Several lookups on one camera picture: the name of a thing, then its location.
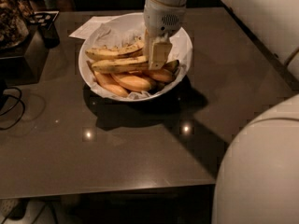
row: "bowl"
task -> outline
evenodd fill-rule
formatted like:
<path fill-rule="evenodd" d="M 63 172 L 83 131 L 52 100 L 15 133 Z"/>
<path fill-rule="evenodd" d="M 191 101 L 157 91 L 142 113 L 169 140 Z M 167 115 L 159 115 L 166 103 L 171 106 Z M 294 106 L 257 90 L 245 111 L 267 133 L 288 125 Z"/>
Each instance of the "bowl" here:
<path fill-rule="evenodd" d="M 109 45 L 119 45 L 120 40 L 129 39 L 133 35 L 144 34 L 145 26 L 143 13 L 131 13 L 116 17 L 108 22 L 105 22 L 99 26 L 83 43 L 78 57 L 79 72 L 86 84 L 91 88 L 91 90 L 97 95 L 103 98 L 109 98 L 115 101 L 121 102 L 142 102 L 159 97 L 169 91 L 179 84 L 179 82 L 186 76 L 191 63 L 192 63 L 192 41 L 183 28 L 180 28 L 178 32 L 170 37 L 170 42 L 173 44 L 173 48 L 168 56 L 168 61 L 179 60 L 179 68 L 176 72 L 176 79 L 165 85 L 165 87 L 154 94 L 144 92 L 142 94 L 131 92 L 127 98 L 120 97 L 106 89 L 102 88 L 97 84 L 93 72 L 87 64 L 90 59 L 85 54 L 85 50 L 97 47 L 101 44 L 101 39 L 105 39 L 105 44 Z"/>

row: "spice jar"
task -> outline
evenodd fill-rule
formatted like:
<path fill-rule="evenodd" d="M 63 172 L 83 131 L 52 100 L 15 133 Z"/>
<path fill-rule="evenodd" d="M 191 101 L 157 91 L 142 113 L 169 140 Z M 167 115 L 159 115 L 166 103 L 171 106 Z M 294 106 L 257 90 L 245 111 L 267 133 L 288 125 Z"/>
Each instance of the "spice jar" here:
<path fill-rule="evenodd" d="M 29 35 L 15 0 L 0 0 L 0 49 L 18 46 Z"/>

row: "brown tabletop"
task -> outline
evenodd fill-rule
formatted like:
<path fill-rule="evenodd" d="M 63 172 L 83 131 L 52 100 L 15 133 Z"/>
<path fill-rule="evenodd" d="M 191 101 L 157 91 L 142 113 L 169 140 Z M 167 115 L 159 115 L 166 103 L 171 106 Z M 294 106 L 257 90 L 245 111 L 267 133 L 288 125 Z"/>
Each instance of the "brown tabletop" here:
<path fill-rule="evenodd" d="M 0 132 L 0 199 L 215 184 L 242 127 L 294 95 L 223 8 L 194 8 L 184 24 L 193 63 L 181 84 L 152 102 L 102 99 L 78 71 L 83 41 L 68 36 L 92 15 L 125 13 L 59 15 L 61 44 L 39 83 L 20 86 L 20 123 Z"/>

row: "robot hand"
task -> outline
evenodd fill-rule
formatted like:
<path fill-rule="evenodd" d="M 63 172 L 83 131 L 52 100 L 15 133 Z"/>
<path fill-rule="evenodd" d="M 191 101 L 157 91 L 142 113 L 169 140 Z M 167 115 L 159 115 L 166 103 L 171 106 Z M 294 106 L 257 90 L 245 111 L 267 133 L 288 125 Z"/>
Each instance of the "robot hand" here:
<path fill-rule="evenodd" d="M 172 48 L 169 37 L 181 27 L 187 0 L 146 0 L 144 21 L 147 28 L 144 51 L 149 69 L 160 69 Z"/>

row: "white bowl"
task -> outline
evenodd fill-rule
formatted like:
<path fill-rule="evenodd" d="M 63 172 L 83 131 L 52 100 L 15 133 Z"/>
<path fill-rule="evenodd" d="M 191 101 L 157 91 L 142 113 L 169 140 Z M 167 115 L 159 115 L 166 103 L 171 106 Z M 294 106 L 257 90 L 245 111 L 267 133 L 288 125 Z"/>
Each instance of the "white bowl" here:
<path fill-rule="evenodd" d="M 117 31 L 121 32 L 122 34 L 128 33 L 128 31 L 132 30 L 140 30 L 140 34 L 144 34 L 144 20 L 143 20 L 143 13 L 132 13 L 123 16 L 119 16 L 113 20 L 110 20 L 105 23 L 111 29 L 116 29 Z M 169 54 L 168 61 L 172 61 L 175 59 L 179 60 L 179 70 L 176 79 L 167 84 L 161 91 L 158 91 L 154 94 L 151 94 L 146 97 L 138 97 L 136 95 L 132 95 L 133 98 L 123 98 L 118 95 L 111 93 L 103 89 L 96 83 L 94 75 L 90 70 L 89 66 L 87 65 L 87 61 L 90 59 L 86 56 L 85 50 L 91 47 L 94 47 L 94 43 L 98 42 L 97 37 L 99 34 L 101 27 L 95 30 L 92 35 L 85 40 L 83 43 L 79 58 L 78 58 L 78 66 L 79 71 L 86 82 L 86 84 L 91 88 L 91 90 L 98 94 L 103 98 L 109 98 L 116 101 L 122 102 L 141 102 L 141 101 L 148 101 L 153 98 L 159 97 L 164 93 L 172 90 L 179 82 L 186 76 L 191 63 L 192 63 L 192 41 L 190 40 L 186 31 L 181 28 L 175 35 L 170 37 L 170 41 L 173 44 L 173 48 Z"/>

